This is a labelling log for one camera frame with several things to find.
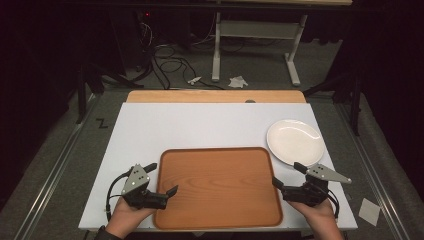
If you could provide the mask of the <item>black metal stand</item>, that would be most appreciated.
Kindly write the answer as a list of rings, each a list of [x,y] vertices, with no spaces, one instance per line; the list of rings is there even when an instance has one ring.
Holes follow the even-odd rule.
[[[102,80],[100,77],[106,75],[112,80],[130,88],[134,89],[143,89],[144,86],[131,82],[130,80],[124,78],[123,76],[113,73],[99,65],[94,63],[88,63],[81,65],[77,73],[77,96],[78,96],[78,119],[77,124],[80,124],[85,116],[87,115],[88,100],[86,94],[86,87],[89,87],[93,94],[102,95],[105,91]]]
[[[349,124],[353,133],[358,136],[361,96],[361,79],[359,75],[349,72],[342,73],[303,91],[303,95],[309,97],[321,91],[332,91],[332,100],[336,104],[350,104]]]

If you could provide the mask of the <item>dark device with red light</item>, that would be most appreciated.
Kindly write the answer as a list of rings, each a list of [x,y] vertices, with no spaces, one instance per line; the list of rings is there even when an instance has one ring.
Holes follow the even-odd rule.
[[[150,12],[136,11],[135,21],[138,42],[141,47],[141,63],[140,69],[146,69],[151,61],[155,34],[150,26]]]

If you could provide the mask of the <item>metal floor rail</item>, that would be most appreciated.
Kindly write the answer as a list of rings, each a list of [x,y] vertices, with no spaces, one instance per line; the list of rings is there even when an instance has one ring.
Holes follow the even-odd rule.
[[[380,210],[385,217],[385,220],[391,230],[395,240],[410,240],[410,236],[402,223],[395,205],[382,184],[377,170],[374,168],[368,153],[365,150],[364,144],[360,137],[354,133],[350,126],[348,110],[344,105],[336,104],[335,109],[344,122],[350,138],[353,140],[354,146],[359,153],[362,169],[365,173],[368,183],[376,197]]]
[[[88,116],[91,114],[94,106],[97,104],[99,96],[91,94],[86,102],[86,110],[82,117],[78,118],[76,125],[73,127],[70,136],[68,137],[64,147],[62,148],[58,159],[53,165],[46,181],[37,197],[31,205],[23,223],[15,234],[13,240],[30,240],[41,216],[43,215],[60,179],[69,163],[69,155],[71,154],[74,145],[76,144],[79,135],[84,128]]]

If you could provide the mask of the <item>white metal desk frame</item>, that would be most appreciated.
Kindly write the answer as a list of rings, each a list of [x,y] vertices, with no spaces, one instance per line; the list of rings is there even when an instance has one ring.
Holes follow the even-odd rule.
[[[307,15],[302,15],[300,20],[296,23],[222,20],[221,14],[216,13],[212,81],[218,82],[220,80],[220,43],[222,37],[278,39],[292,41],[292,49],[290,52],[287,52],[284,57],[291,83],[294,86],[299,86],[301,82],[294,63],[294,58],[297,53],[307,19]]]

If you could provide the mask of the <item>white round plate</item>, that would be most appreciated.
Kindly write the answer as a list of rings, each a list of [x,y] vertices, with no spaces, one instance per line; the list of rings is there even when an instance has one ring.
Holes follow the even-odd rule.
[[[266,141],[272,154],[291,166],[295,162],[311,166],[320,161],[325,150],[321,134],[299,120],[275,122],[267,131]]]

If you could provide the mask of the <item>white paper square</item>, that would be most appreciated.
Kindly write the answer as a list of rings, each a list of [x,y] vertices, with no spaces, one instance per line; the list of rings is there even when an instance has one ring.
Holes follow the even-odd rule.
[[[377,226],[380,215],[380,206],[364,198],[358,215],[369,224]]]

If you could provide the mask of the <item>crumpled white paper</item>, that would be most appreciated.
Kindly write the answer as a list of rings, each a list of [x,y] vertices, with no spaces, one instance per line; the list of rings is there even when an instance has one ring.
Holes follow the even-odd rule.
[[[232,88],[243,88],[247,86],[248,83],[242,76],[233,77],[230,79],[229,87]]]

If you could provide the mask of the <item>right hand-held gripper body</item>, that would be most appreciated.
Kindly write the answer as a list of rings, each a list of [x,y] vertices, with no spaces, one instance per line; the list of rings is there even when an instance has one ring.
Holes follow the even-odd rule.
[[[282,189],[283,199],[316,206],[329,197],[329,182],[351,184],[352,180],[322,164],[307,167],[305,182],[298,187],[285,186]]]

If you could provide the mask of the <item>person's right hand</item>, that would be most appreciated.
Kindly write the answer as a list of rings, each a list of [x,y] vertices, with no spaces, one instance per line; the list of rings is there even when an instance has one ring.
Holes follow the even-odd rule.
[[[328,232],[337,229],[333,208],[328,200],[324,200],[314,207],[293,201],[289,201],[288,204],[304,216],[314,232]]]

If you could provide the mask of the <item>white board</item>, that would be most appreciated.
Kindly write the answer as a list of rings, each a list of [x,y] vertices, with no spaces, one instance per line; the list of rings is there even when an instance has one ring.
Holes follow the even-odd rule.
[[[125,103],[119,112],[79,227],[106,223],[106,192],[134,164],[157,162],[168,149],[267,146],[269,127],[283,119],[319,125],[309,104]]]

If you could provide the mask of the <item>light wooden table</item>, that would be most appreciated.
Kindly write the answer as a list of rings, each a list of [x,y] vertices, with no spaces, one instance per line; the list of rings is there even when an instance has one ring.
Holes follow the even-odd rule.
[[[127,103],[305,103],[298,90],[134,90]]]

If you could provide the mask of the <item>person's left hand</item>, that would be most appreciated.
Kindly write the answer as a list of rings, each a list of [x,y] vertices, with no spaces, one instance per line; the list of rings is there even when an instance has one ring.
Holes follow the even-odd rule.
[[[127,202],[120,197],[105,230],[120,239],[124,239],[130,233],[134,232],[143,220],[155,212],[155,209],[137,209],[130,207]]]

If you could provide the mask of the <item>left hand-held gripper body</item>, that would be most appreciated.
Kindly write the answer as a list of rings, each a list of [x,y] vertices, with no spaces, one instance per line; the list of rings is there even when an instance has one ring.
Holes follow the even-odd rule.
[[[121,195],[130,207],[137,209],[165,209],[168,196],[151,192],[148,189],[150,182],[149,173],[146,173],[140,164],[134,165],[124,184]]]

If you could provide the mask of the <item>brown wooden tray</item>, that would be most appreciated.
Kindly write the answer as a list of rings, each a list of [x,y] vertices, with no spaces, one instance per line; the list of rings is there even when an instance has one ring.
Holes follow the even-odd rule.
[[[173,149],[160,159],[157,190],[176,186],[154,216],[161,230],[273,227],[283,220],[268,151],[261,147]]]

